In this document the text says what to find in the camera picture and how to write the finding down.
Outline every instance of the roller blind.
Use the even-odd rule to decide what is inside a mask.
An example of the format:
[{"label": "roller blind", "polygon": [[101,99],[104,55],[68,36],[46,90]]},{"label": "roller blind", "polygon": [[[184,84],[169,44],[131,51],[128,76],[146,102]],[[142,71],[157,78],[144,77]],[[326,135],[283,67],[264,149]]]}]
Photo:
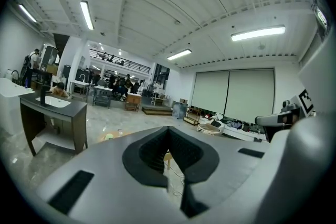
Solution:
[{"label": "roller blind", "polygon": [[227,71],[197,73],[192,105],[223,113],[229,73]]},{"label": "roller blind", "polygon": [[272,114],[273,70],[231,71],[225,116],[250,123]]}]

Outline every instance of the sink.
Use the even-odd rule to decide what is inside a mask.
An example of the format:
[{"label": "sink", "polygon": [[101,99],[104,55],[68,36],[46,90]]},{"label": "sink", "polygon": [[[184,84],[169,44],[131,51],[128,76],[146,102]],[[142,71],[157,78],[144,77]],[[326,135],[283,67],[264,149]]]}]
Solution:
[{"label": "sink", "polygon": [[46,104],[52,105],[56,108],[64,108],[70,104],[70,102],[61,100],[52,96],[46,96]]}]

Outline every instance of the floor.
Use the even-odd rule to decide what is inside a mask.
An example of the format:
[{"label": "floor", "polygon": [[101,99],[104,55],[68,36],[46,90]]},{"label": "floor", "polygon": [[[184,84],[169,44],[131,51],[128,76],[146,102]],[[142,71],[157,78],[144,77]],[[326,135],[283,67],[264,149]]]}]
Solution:
[{"label": "floor", "polygon": [[[196,130],[196,127],[172,116],[151,116],[139,112],[125,111],[124,103],[118,101],[111,102],[108,110],[102,106],[92,106],[89,98],[87,107],[87,139],[88,145],[97,143],[98,137],[108,131],[121,129],[124,132],[137,132],[159,126],[182,126]],[[143,105],[148,105],[149,100],[144,99]],[[74,152],[65,148],[54,146],[49,143],[37,141],[35,144],[37,155],[32,156],[26,142],[24,134],[10,135],[4,130],[0,130],[0,152],[2,160],[8,167],[12,176],[20,180],[31,189],[37,188],[53,171],[62,166],[74,157]],[[181,170],[176,162],[171,161],[170,170],[165,170],[164,175],[169,178],[170,200],[179,206],[183,185]]]}]

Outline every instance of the white ceiling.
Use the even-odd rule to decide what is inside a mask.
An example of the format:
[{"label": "white ceiling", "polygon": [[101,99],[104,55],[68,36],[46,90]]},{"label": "white ceiling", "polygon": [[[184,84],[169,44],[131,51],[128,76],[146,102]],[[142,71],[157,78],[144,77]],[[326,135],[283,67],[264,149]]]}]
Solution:
[{"label": "white ceiling", "polygon": [[[80,1],[88,1],[94,31]],[[181,68],[269,56],[300,58],[316,32],[309,0],[12,0],[38,19],[42,33],[76,35]],[[284,35],[233,43],[231,34],[285,25]]]}]

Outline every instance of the railing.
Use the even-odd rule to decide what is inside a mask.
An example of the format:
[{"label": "railing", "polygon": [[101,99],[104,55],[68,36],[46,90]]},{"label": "railing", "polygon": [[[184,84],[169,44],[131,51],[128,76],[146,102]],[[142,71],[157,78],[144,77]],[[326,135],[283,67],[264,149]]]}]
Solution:
[{"label": "railing", "polygon": [[137,71],[145,72],[145,73],[149,73],[151,69],[150,67],[143,66],[139,63],[132,62],[124,58],[120,58],[115,55],[108,54],[106,52],[101,52],[101,51],[97,51],[93,49],[89,49],[89,51],[90,51],[90,57],[94,59],[100,59],[100,60],[107,61],[110,63],[115,63],[117,65],[121,65],[121,66],[128,67],[128,68],[131,68]]}]

